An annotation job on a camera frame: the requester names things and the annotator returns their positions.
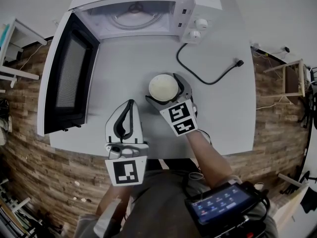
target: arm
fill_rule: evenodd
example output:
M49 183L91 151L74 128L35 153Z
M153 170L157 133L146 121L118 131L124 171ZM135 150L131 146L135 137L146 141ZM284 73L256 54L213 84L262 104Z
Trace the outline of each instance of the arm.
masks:
M229 163L212 147L197 130L187 133L199 167L210 188L232 174Z
M96 215L101 216L101 214L106 210L108 205L116 198L120 198L121 202L117 206L112 219L121 223L123 217L125 216L125 212L129 203L130 194L133 186L110 186L108 191L105 193L104 197L100 201Z

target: microwave knob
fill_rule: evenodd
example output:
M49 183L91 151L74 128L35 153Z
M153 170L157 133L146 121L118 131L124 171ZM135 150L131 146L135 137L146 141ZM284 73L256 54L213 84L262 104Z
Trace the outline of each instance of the microwave knob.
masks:
M203 30L207 29L208 21L203 19L203 18L200 18L200 19L195 20L195 25L196 25L196 28L198 30L203 31Z
M191 40L200 39L200 37L201 37L201 35L200 35L200 32L199 32L199 31L194 30L194 31L191 31L191 32L189 33L189 38L190 38Z

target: person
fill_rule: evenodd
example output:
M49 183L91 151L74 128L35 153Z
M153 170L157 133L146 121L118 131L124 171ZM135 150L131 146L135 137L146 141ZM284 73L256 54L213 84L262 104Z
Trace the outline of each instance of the person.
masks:
M198 172L190 159L164 160L169 170L163 170L158 160L148 160L144 181L137 186L110 186L102 198L95 215L79 217L75 238L97 238L94 226L99 217L114 199L120 198L105 238L198 238L201 237L192 220L184 199L186 194L194 196L229 180L240 179L233 175L229 163L212 147L201 132L195 130L186 134L198 161L203 179L188 179L184 190L184 176ZM128 202L132 199L132 210L122 230L121 222L126 216ZM265 207L259 203L248 213L249 219L260 219ZM278 237L276 224L269 215L264 220L264 237Z

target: screen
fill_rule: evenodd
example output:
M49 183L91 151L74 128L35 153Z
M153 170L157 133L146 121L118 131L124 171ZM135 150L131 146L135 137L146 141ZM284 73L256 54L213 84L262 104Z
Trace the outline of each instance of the screen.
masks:
M238 186L232 185L201 201L192 203L192 206L201 223L205 223L241 204L250 196Z

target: open microwave door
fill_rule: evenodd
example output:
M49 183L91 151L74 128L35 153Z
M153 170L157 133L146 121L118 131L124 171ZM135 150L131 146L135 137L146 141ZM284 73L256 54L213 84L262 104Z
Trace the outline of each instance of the open microwave door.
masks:
M38 102L38 135L67 131L85 123L99 44L72 11L64 15L44 66Z

